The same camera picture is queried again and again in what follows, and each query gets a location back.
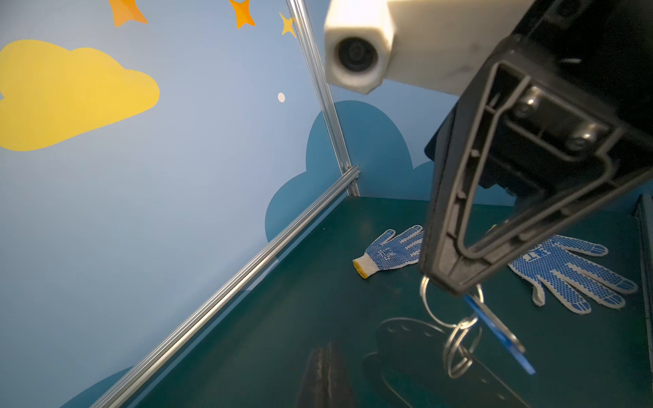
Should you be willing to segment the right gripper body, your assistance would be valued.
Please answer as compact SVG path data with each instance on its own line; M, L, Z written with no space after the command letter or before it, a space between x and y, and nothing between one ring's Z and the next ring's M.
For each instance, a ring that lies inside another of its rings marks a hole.
M536 1L425 149L432 202L610 204L652 183L652 4Z

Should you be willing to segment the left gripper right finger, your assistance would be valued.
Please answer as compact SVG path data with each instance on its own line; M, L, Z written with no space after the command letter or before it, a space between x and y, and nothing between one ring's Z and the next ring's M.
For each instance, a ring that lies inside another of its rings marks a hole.
M335 343L326 347L326 407L357 407L345 363Z

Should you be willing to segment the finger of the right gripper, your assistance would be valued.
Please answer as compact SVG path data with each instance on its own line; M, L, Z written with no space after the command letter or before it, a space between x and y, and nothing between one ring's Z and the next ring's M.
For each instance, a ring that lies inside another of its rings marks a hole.
M455 296L652 177L652 124L520 36L481 65L427 151L419 268Z

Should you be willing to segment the metal key holder plate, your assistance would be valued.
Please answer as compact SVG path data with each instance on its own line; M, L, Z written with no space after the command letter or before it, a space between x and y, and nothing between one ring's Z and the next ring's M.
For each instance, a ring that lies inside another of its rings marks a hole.
M447 336L430 323L397 317L380 324L377 351L362 362L372 389L391 407L527 407L479 360L458 379L442 360Z

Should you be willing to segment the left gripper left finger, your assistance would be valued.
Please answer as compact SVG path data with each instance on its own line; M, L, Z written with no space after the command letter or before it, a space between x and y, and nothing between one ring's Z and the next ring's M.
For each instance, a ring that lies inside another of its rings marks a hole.
M295 407L324 408L329 403L329 360L324 348L316 348L309 356Z

